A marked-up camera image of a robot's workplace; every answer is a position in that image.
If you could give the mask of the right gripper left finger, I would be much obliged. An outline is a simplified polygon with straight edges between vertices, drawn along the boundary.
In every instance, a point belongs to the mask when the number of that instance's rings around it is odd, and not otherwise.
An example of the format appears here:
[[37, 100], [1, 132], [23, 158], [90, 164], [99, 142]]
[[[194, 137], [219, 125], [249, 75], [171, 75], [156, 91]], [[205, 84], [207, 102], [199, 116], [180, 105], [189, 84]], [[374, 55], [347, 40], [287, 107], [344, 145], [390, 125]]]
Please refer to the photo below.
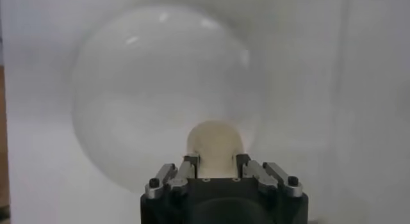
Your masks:
[[199, 154], [192, 153], [184, 156], [179, 168], [174, 163], [164, 164], [145, 185], [145, 196], [148, 199], [158, 199], [166, 189], [185, 194], [188, 180], [198, 176], [199, 162]]

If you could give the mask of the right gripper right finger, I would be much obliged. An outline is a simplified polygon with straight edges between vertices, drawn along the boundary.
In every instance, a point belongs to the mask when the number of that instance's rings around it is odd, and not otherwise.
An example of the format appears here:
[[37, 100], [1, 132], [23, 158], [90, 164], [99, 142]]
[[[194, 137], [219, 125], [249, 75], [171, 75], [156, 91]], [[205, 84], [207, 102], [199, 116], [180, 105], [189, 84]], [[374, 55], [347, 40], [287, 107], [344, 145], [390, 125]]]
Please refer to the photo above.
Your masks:
[[278, 189], [286, 196], [300, 198], [303, 195], [302, 184], [296, 176], [288, 175], [278, 164], [259, 164], [248, 154], [236, 155], [236, 167], [239, 178], [254, 178], [258, 182], [258, 189], [268, 193]]

